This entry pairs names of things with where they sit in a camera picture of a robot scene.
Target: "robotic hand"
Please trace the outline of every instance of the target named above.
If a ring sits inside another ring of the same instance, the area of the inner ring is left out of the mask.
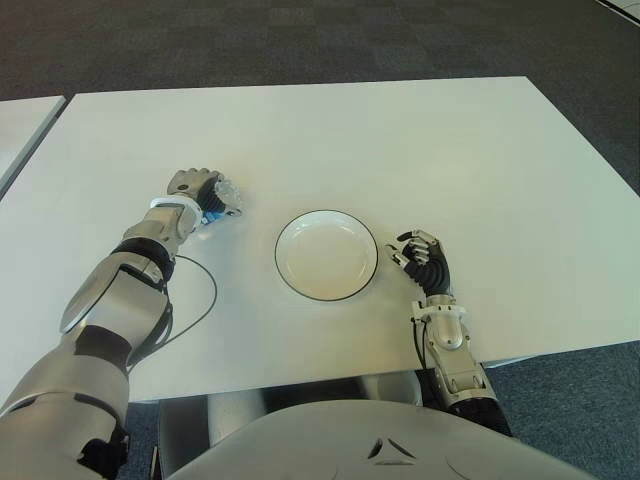
[[[403,233],[397,240],[407,243],[401,252],[386,245],[391,260],[420,285],[427,297],[425,303],[412,303],[413,338],[422,367],[427,370],[425,350],[435,362],[428,376],[441,407],[510,436],[489,378],[471,355],[471,336],[462,323],[466,310],[451,294],[449,266],[440,242],[422,230]],[[422,325],[422,348],[418,324]]]
[[[219,172],[176,173],[71,299],[60,344],[0,409],[6,478],[115,478],[127,455],[128,368],[167,337],[178,247],[200,223],[239,213]]]

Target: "white table surface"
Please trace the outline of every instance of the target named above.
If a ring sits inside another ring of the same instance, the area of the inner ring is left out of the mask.
[[[63,104],[61,96],[0,102],[0,191]]]
[[[640,2],[638,0],[608,0],[618,8],[621,8],[629,15],[640,20]]]
[[[336,209],[379,248],[421,227],[444,244],[479,360],[640,337],[640,199],[526,79],[82,94],[0,204],[0,396],[58,341],[68,299],[180,168],[216,168],[245,215],[181,253],[219,283],[212,314],[141,363],[132,400],[418,366],[418,288],[381,255],[352,298],[293,292],[274,264],[292,218]],[[206,307],[178,260],[176,331]]]

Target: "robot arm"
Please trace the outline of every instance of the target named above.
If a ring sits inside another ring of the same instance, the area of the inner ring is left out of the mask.
[[[169,333],[178,247],[201,222],[239,213],[221,199],[230,190],[218,172],[179,171],[89,275],[63,314],[60,344],[0,409],[7,478],[115,478],[128,445],[127,367]]]
[[[407,244],[399,252],[387,245],[391,259],[424,291],[426,302],[412,303],[414,340],[423,368],[425,350],[435,362],[428,371],[443,410],[505,435],[511,435],[482,365],[471,355],[471,336],[462,322],[466,309],[450,292],[449,267],[437,238],[413,230],[397,239]],[[422,326],[422,348],[417,339]]]

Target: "wire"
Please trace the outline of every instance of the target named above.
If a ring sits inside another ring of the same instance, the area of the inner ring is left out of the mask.
[[[426,370],[427,368],[427,364],[425,362],[425,358],[424,358],[424,342],[423,342],[423,347],[422,347],[422,352],[420,352],[420,346],[418,345],[418,327],[417,327],[417,322],[414,319],[411,319],[411,323],[413,323],[413,345],[416,348],[416,353],[418,354],[418,360],[420,360],[420,365],[422,365],[422,368]]]
[[[193,327],[195,327],[198,323],[200,323],[202,320],[204,320],[204,318],[209,315],[209,313],[211,312],[211,310],[213,310],[213,307],[215,307],[216,302],[218,301],[218,284],[216,283],[216,279],[214,278],[213,274],[207,269],[207,267],[205,267],[204,265],[202,265],[201,263],[197,262],[196,260],[194,260],[193,258],[189,258],[189,257],[185,257],[184,255],[176,255],[176,258],[182,258],[183,260],[187,260],[191,263],[193,263],[194,265],[200,267],[209,277],[209,279],[211,280],[211,283],[213,284],[213,288],[215,289],[215,294],[213,295],[213,298],[211,299],[211,303],[209,304],[209,307],[205,310],[205,312],[200,315],[195,321],[193,321],[188,327],[185,327],[183,330],[181,330],[180,332],[176,333],[173,337],[171,337],[170,339],[168,339],[166,342],[161,343],[160,345],[158,345],[157,348],[155,348],[153,350],[153,352],[157,352],[158,350],[160,350],[161,348],[166,347],[167,345],[169,345],[171,342],[173,342],[174,340],[177,340],[178,338],[180,338],[182,335],[184,335],[185,333],[187,333],[189,330],[191,330]]]
[[[189,324],[188,327],[185,327],[183,330],[181,330],[180,332],[176,333],[173,337],[168,338],[169,335],[171,335],[171,330],[173,328],[173,315],[169,316],[169,320],[167,322],[167,328],[165,329],[165,333],[164,336],[162,337],[162,340],[160,340],[158,343],[156,343],[155,345],[153,345],[150,349],[149,352],[146,353],[145,355],[143,355],[140,360],[148,357],[149,355],[156,353],[158,350],[166,347],[167,345],[169,345],[171,342],[173,342],[174,340],[177,340],[178,338],[180,338],[182,335],[184,335],[185,333],[187,333],[189,330],[191,330],[193,327],[195,327],[198,323],[200,323],[202,320],[204,320],[204,318],[209,315],[209,313],[211,313],[211,310],[213,310],[213,307],[216,305],[216,302],[218,301],[218,284],[216,282],[215,277],[213,276],[213,274],[207,269],[207,267],[205,267],[204,265],[202,265],[200,262],[197,262],[196,260],[194,260],[193,258],[190,257],[185,257],[184,255],[176,255],[176,258],[181,258],[183,260],[187,260],[191,263],[193,263],[194,265],[200,267],[209,277],[209,279],[211,280],[211,283],[213,285],[213,288],[215,290],[215,293],[213,295],[213,298],[211,299],[211,303],[209,304],[209,307],[204,311],[204,313],[202,315],[200,315],[196,320],[194,320],[191,324]],[[163,289],[164,294],[167,295],[167,298],[169,297],[169,291],[167,290],[166,286]],[[131,373],[131,370],[133,370],[133,368],[140,363],[140,360],[138,360],[137,362],[135,362],[134,364],[132,364],[129,369],[127,370],[127,373]]]
[[[422,321],[422,364],[424,365],[424,369],[427,369],[427,345],[425,344],[425,340],[427,338],[427,323]]]

